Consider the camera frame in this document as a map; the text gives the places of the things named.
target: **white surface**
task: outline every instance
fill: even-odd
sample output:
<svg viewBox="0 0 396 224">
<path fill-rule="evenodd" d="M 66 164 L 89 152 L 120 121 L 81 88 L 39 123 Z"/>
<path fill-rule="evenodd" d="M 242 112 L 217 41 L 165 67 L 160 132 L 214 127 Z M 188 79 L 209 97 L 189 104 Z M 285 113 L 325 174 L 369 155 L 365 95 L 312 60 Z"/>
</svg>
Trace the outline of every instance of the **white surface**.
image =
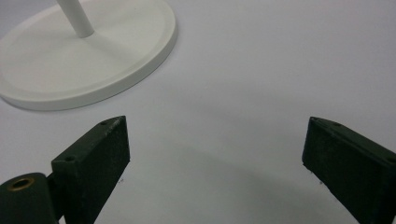
<svg viewBox="0 0 396 224">
<path fill-rule="evenodd" d="M 24 21 L 1 40 L 0 95 L 4 99 L 33 110 L 96 103 L 148 76 L 176 43 L 175 15 L 162 0 L 82 4 L 96 30 L 93 35 L 78 38 L 55 6 Z M 79 28 L 78 35 L 84 35 L 85 29 Z"/>
<path fill-rule="evenodd" d="M 93 34 L 94 30 L 85 14 L 84 8 L 78 0 L 56 0 L 62 12 L 70 21 L 76 35 L 85 38 Z"/>
<path fill-rule="evenodd" d="M 28 18 L 33 1 L 14 1 L 0 2 L 0 34 Z M 304 138 L 318 116 L 395 150 L 396 3 L 167 2 L 177 44 L 128 91 L 60 112 L 0 102 L 0 179 L 49 174 L 91 126 L 126 115 L 133 160 L 99 224 L 357 223 L 302 166 Z"/>
</svg>

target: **white pole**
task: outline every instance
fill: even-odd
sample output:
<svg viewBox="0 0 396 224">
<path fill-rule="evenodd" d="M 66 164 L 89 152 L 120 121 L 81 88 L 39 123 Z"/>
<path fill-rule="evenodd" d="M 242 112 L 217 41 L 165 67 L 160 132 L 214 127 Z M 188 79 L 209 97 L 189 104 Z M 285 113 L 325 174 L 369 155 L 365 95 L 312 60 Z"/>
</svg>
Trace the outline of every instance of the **white pole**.
<svg viewBox="0 0 396 224">
<path fill-rule="evenodd" d="M 88 21 L 87 15 L 78 0 L 56 0 L 66 15 L 76 34 L 85 38 L 93 34 L 93 28 Z"/>
</svg>

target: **white stand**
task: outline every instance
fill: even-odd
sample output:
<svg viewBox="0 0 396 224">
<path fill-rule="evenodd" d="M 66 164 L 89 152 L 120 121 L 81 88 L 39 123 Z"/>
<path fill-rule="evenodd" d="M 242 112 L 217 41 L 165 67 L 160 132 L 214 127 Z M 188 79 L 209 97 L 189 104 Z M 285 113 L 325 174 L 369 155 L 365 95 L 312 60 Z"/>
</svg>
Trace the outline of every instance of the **white stand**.
<svg viewBox="0 0 396 224">
<path fill-rule="evenodd" d="M 162 0 L 81 1 L 86 15 L 78 0 L 58 3 L 62 10 L 38 13 L 0 42 L 0 96 L 15 106 L 104 100 L 148 76 L 176 43 L 175 15 Z"/>
</svg>

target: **white round base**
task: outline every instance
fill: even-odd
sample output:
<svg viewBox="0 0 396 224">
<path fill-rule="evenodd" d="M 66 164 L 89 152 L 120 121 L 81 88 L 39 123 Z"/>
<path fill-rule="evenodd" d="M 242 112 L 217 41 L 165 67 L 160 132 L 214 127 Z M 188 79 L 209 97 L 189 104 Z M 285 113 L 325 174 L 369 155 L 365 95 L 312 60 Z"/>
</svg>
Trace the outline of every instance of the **white round base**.
<svg viewBox="0 0 396 224">
<path fill-rule="evenodd" d="M 88 0 L 95 32 L 78 38 L 59 6 L 23 22 L 0 41 L 0 96 L 33 110 L 89 105 L 153 72 L 177 39 L 162 0 Z"/>
</svg>

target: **white table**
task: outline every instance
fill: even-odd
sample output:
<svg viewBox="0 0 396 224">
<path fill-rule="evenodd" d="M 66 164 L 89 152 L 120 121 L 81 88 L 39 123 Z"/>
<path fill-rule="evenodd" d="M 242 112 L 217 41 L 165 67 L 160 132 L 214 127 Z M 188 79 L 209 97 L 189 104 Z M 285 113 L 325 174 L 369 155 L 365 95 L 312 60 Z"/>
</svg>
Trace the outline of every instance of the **white table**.
<svg viewBox="0 0 396 224">
<path fill-rule="evenodd" d="M 396 149 L 396 2 L 167 0 L 179 34 L 131 89 L 77 109 L 0 100 L 0 181 L 50 174 L 125 115 L 133 159 L 100 223 L 357 223 L 301 162 L 310 116 Z M 2 0 L 0 37 L 53 0 Z"/>
</svg>

